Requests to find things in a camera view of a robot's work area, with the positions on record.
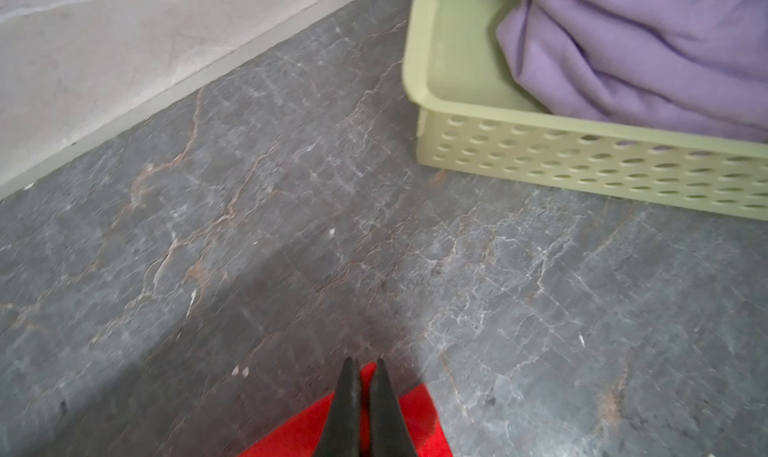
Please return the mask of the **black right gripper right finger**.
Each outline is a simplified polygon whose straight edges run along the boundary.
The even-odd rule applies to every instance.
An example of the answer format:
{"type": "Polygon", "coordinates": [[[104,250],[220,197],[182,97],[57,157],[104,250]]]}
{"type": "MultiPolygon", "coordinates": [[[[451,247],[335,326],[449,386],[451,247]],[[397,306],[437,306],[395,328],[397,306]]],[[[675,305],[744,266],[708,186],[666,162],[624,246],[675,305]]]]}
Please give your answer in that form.
{"type": "Polygon", "coordinates": [[[369,387],[370,455],[372,457],[416,457],[386,364],[376,361],[369,387]]]}

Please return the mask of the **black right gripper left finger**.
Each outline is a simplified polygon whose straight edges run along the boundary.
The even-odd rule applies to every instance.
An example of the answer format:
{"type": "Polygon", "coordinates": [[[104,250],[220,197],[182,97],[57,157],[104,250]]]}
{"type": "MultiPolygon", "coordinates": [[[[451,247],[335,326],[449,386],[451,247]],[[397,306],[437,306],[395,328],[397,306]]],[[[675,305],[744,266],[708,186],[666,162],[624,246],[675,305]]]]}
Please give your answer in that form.
{"type": "Polygon", "coordinates": [[[356,359],[344,360],[314,457],[360,455],[362,384],[356,359]]]}

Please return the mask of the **red t-shirt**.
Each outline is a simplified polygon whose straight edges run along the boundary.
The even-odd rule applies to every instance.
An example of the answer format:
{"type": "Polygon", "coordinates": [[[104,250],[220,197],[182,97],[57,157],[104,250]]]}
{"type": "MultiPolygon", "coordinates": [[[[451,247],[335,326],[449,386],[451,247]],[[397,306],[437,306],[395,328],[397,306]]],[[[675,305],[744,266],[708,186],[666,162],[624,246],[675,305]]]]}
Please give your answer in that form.
{"type": "MultiPolygon", "coordinates": [[[[376,361],[364,367],[360,366],[362,404],[359,456],[371,456],[369,387],[375,368],[376,361]]],[[[313,456],[334,392],[291,417],[242,454],[244,456],[313,456]]],[[[396,392],[395,395],[416,448],[417,456],[450,456],[452,451],[427,387],[420,384],[401,397],[396,392]]]]}

